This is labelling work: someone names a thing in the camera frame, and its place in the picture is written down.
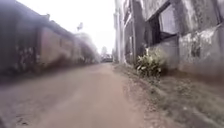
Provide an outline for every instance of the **window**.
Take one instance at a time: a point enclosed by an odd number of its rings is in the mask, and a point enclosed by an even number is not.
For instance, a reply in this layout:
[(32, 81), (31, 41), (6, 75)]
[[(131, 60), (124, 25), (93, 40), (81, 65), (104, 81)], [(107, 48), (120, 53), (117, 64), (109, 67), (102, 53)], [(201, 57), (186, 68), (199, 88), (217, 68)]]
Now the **window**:
[(146, 23), (145, 41), (149, 46), (156, 45), (164, 39), (178, 33), (174, 8), (166, 2)]

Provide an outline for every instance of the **shrub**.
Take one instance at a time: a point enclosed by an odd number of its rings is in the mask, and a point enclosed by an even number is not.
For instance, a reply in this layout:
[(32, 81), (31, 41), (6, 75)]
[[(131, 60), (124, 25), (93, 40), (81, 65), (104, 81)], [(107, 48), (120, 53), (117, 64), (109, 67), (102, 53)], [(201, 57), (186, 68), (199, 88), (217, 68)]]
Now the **shrub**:
[(138, 57), (135, 66), (138, 73), (142, 76), (161, 76), (167, 72), (167, 64), (165, 59), (156, 52), (150, 52), (148, 55)]

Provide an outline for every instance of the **building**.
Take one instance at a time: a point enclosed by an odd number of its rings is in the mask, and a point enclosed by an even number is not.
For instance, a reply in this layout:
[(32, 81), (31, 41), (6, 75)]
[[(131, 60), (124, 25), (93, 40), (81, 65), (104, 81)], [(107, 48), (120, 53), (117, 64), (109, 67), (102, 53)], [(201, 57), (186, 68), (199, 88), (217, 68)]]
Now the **building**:
[(163, 51), (171, 69), (223, 77), (224, 0), (125, 0), (116, 6), (117, 35), (124, 36), (117, 44), (125, 45), (117, 51), (125, 51), (125, 60), (136, 62), (148, 47)]
[(39, 15), (15, 0), (1, 0), (0, 16), (0, 73), (48, 67), (61, 60), (77, 63), (86, 59), (85, 51), (88, 59), (95, 57), (88, 37), (80, 41), (83, 37), (50, 21), (50, 15)]

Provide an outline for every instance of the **alley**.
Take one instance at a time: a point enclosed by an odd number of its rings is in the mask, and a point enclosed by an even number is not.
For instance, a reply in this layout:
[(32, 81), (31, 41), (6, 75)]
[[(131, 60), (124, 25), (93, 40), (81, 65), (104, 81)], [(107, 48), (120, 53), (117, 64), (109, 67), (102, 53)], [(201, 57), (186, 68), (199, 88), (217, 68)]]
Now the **alley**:
[(127, 79), (100, 64), (0, 89), (4, 128), (137, 128), (123, 94)]

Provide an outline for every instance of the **overcast sky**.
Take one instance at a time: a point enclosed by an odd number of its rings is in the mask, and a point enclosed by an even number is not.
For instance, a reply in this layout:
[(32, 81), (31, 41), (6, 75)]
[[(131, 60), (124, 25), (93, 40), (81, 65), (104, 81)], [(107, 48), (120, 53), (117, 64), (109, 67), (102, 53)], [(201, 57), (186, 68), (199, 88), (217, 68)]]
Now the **overcast sky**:
[(50, 14), (65, 29), (75, 32), (80, 22), (99, 52), (106, 46), (112, 51), (115, 42), (114, 0), (17, 0), (41, 15)]

